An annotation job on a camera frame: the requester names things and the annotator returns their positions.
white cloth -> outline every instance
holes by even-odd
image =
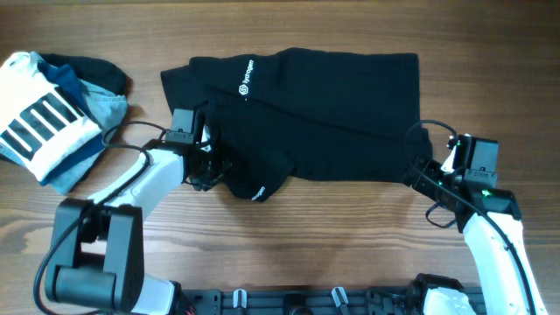
[[[57,87],[27,52],[12,54],[0,67],[0,143],[38,181],[101,132]]]

brown wooden surface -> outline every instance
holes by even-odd
[[[418,53],[422,118],[500,141],[500,186],[517,195],[536,280],[549,313],[558,314],[559,13],[557,4],[533,2],[8,6],[0,7],[0,57],[37,50],[110,60],[134,80],[129,118],[166,126],[159,73],[194,56],[291,46]],[[444,158],[446,135],[431,131]],[[123,139],[143,144],[156,134],[133,127]],[[110,152],[73,196],[102,189],[136,158]],[[37,312],[32,278],[63,198],[0,164],[0,313]],[[235,199],[223,185],[206,193],[185,185],[144,224],[146,271],[186,288],[223,290],[406,284],[419,272],[476,284],[462,235],[428,224],[430,205],[397,184],[292,178],[264,204]]]

robotic arm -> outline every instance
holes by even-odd
[[[144,148],[150,167],[104,207],[86,218],[63,242],[48,265],[45,292],[59,303],[83,305],[116,313],[208,314],[547,314],[523,247],[521,212],[511,192],[496,189],[498,144],[459,136],[450,158],[440,163],[416,157],[404,183],[453,211],[458,231],[472,251],[479,271],[480,292],[459,281],[419,274],[406,288],[370,288],[345,291],[227,293],[217,290],[181,290],[178,283],[144,274],[142,224],[159,201],[175,187],[191,180],[195,189],[216,185],[230,166],[215,148],[200,149],[203,117],[176,109],[165,141],[151,140]],[[113,185],[88,200],[66,199],[56,212],[52,241],[70,222],[126,182],[145,162],[145,156]],[[431,182],[444,186],[442,190]],[[495,228],[465,206],[472,202],[501,228],[513,243],[529,287],[528,299],[515,259]],[[81,243],[107,241],[105,255],[81,251]]]

light blue fabric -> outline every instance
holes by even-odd
[[[42,60],[36,52],[32,52],[31,55],[35,55],[39,60]],[[80,89],[84,101],[93,116],[91,118],[98,123],[102,132],[121,123],[128,108],[128,103],[124,95],[115,95],[102,87],[98,87],[84,80],[80,80]],[[0,153],[19,165],[24,166],[23,162],[10,150],[0,146]],[[68,194],[89,171],[100,154],[101,152],[96,153],[79,162],[68,171],[65,171],[57,178],[51,180],[50,185],[57,192]]]

circular logo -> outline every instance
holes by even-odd
[[[239,86],[239,94],[240,95],[247,95],[248,92],[249,92],[249,88],[245,84],[241,84]]]

